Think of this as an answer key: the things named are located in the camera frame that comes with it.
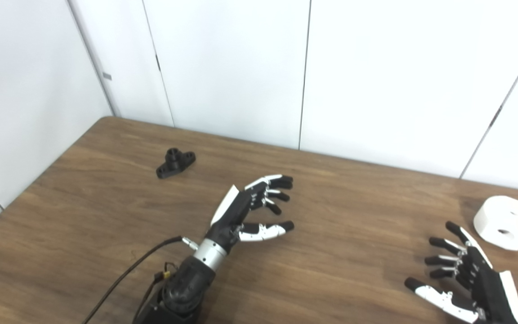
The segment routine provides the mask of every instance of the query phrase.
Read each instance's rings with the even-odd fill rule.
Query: robotic hand
[[[264,176],[247,185],[243,191],[232,186],[213,215],[203,242],[197,245],[183,238],[195,253],[181,263],[177,272],[154,294],[134,323],[195,323],[205,291],[237,242],[272,239],[293,230],[292,221],[279,224],[243,223],[249,211],[260,207],[268,207],[276,215],[281,214],[281,209],[271,198],[289,201],[290,197],[277,189],[292,187],[293,178],[284,175]]]
[[[430,256],[427,265],[441,266],[430,272],[433,279],[450,277],[471,292],[471,299],[442,292],[415,278],[405,285],[444,312],[473,324],[518,324],[518,294],[510,271],[497,273],[475,239],[461,226],[448,221],[446,228],[459,237],[463,246],[443,238],[429,243],[455,256]]]

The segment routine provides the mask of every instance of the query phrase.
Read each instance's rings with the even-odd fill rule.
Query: black plastic part
[[[183,153],[177,148],[170,148],[165,154],[165,163],[157,168],[157,177],[160,179],[180,174],[195,162],[195,153]]]
[[[425,258],[425,264],[428,266],[455,266],[454,260],[442,259],[439,256],[428,256]]]
[[[463,233],[463,230],[461,230],[461,226],[458,226],[457,224],[453,223],[452,221],[448,221],[445,223],[445,227],[453,234],[455,234],[463,244],[467,243],[469,239],[465,234]]]
[[[195,324],[201,313],[201,303],[189,314],[176,314],[161,300],[163,288],[154,293],[133,324]]]
[[[286,233],[291,232],[295,228],[295,224],[290,220],[279,223],[279,226],[281,226]]]
[[[239,192],[224,215],[207,231],[205,238],[216,242],[227,253],[231,252],[231,248],[239,240],[239,232],[236,232],[235,229],[243,223],[247,213],[249,213],[250,206],[251,196],[249,193],[246,191]]]
[[[429,273],[429,277],[431,277],[432,279],[443,279],[445,277],[452,278],[454,274],[455,274],[455,272],[452,270],[438,268],[438,269],[431,271]]]
[[[415,279],[413,277],[409,277],[405,280],[405,287],[407,287],[408,289],[411,289],[411,291],[413,291],[413,292],[415,290],[417,290],[417,288],[423,287],[426,285],[427,285],[426,283],[422,283],[421,281],[418,281],[417,279]]]
[[[461,249],[448,244],[448,242],[446,242],[444,238],[429,238],[429,244],[431,244],[432,246],[436,246],[438,248],[444,248],[452,254],[455,254],[455,256],[459,254],[459,252],[461,252]]]
[[[194,256],[188,256],[165,283],[163,301],[175,314],[190,314],[203,301],[215,272]]]
[[[267,203],[266,205],[267,205],[267,208],[269,208],[273,212],[273,214],[281,215],[282,211],[278,205],[275,205],[274,203]]]
[[[471,297],[487,312],[490,323],[514,324],[516,319],[509,306],[501,276],[488,266],[481,267],[473,283]]]

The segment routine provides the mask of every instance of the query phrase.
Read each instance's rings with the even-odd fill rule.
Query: wooden table
[[[160,180],[155,168],[173,146],[197,161]],[[518,199],[516,189],[107,117],[0,215],[0,324],[80,323],[152,246],[178,234],[199,242],[231,184],[278,173],[295,179],[291,201],[280,204],[295,230],[238,244],[201,323],[458,323],[403,281],[438,285],[423,258],[438,253],[430,236],[453,238],[447,220],[473,231],[487,197]],[[259,209],[248,220],[273,217]],[[518,287],[518,252],[479,242]],[[92,323],[129,324],[152,274],[191,253],[172,244],[148,258]]]

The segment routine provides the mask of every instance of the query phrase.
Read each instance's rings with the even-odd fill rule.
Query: white cylindrical object
[[[507,196],[488,198],[473,223],[483,240],[518,251],[518,200]]]

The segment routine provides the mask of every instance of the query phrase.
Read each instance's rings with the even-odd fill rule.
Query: robotic finger
[[[268,175],[245,186],[245,192],[251,196],[251,210],[267,207],[275,215],[281,215],[281,209],[270,198],[289,201],[289,195],[282,193],[280,190],[277,190],[277,188],[291,189],[292,187],[292,177],[285,175]]]
[[[473,301],[468,298],[452,292],[442,292],[412,277],[405,280],[405,286],[419,297],[460,320],[473,324],[480,323],[479,312],[473,305]]]
[[[281,236],[295,228],[292,221],[284,221],[279,224],[257,224],[243,223],[243,228],[239,232],[241,242],[265,241]]]

